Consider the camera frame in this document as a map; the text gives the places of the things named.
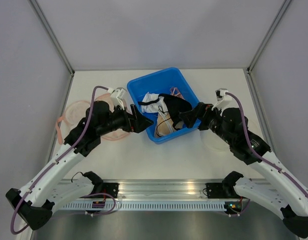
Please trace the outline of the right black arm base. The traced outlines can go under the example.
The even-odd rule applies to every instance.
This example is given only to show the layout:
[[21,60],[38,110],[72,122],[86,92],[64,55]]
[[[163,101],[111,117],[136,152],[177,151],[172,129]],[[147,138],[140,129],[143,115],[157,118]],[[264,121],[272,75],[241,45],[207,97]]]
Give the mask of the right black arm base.
[[232,185],[223,184],[221,182],[205,183],[205,187],[202,189],[202,193],[208,199],[246,199],[246,197],[238,195]]

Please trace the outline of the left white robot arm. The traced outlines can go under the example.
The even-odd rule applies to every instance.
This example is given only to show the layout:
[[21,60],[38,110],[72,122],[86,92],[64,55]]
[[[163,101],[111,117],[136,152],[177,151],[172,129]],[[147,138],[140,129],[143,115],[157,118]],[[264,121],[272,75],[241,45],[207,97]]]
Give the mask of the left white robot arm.
[[124,88],[105,88],[111,94],[114,110],[105,101],[96,101],[92,94],[90,107],[77,126],[64,139],[57,154],[20,189],[11,188],[5,195],[13,207],[10,231],[17,235],[24,229],[15,230],[17,216],[26,223],[25,227],[37,230],[44,226],[53,214],[66,204],[78,198],[98,198],[112,195],[104,192],[103,179],[92,171],[63,187],[57,185],[78,163],[85,159],[101,143],[101,137],[116,130],[127,133],[140,133],[153,125],[131,104],[131,112],[123,102]]

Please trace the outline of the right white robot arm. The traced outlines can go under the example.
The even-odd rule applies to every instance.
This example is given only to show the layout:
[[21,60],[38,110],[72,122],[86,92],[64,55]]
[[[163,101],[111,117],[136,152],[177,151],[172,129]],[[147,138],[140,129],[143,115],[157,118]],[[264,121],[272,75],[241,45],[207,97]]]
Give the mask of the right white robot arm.
[[276,190],[256,186],[233,171],[223,179],[222,192],[248,198],[277,215],[296,236],[308,238],[308,187],[301,183],[278,159],[271,147],[248,129],[240,100],[225,88],[216,90],[217,103],[199,102],[195,108],[181,112],[180,119],[192,128],[200,120],[200,131],[211,130],[229,145],[238,160],[260,173]]

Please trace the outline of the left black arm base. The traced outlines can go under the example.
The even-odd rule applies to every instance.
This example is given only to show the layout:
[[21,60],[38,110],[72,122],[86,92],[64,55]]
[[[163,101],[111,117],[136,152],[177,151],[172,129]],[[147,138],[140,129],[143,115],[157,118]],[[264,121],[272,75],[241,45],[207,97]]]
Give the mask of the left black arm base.
[[117,198],[118,192],[119,192],[119,183],[104,182],[103,184],[94,187],[92,192],[87,195],[84,195],[84,197],[88,199],[95,199],[95,198],[107,199],[109,197],[103,194],[109,194],[112,197]]

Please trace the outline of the white satin bra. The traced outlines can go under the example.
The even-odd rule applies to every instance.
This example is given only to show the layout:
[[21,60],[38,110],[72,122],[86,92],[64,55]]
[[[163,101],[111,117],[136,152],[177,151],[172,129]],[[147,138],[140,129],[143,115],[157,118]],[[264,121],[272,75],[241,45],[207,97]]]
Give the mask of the white satin bra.
[[156,93],[146,93],[143,100],[138,104],[142,113],[159,113],[164,115],[168,113],[168,108],[164,102],[164,97]]

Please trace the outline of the black bra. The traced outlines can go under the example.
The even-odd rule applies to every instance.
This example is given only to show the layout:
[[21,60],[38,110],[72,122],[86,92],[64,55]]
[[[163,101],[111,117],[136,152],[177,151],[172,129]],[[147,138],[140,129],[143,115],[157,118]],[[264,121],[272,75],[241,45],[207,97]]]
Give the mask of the black bra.
[[166,94],[161,93],[160,96],[164,97],[164,102],[167,105],[168,113],[171,121],[173,122],[172,127],[174,130],[178,131],[182,129],[183,127],[183,121],[179,118],[180,112],[189,111],[192,109],[192,105],[186,101],[185,99]]

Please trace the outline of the white mesh laundry bag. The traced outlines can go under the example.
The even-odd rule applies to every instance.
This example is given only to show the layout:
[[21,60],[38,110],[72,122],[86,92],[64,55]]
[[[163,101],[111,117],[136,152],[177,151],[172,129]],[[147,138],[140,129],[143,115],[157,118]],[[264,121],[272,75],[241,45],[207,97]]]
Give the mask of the white mesh laundry bag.
[[[252,119],[248,120],[248,130],[258,136],[262,136],[260,127]],[[200,137],[203,145],[214,152],[228,152],[229,145],[225,143],[220,137],[215,135],[211,130],[204,130],[200,132]]]

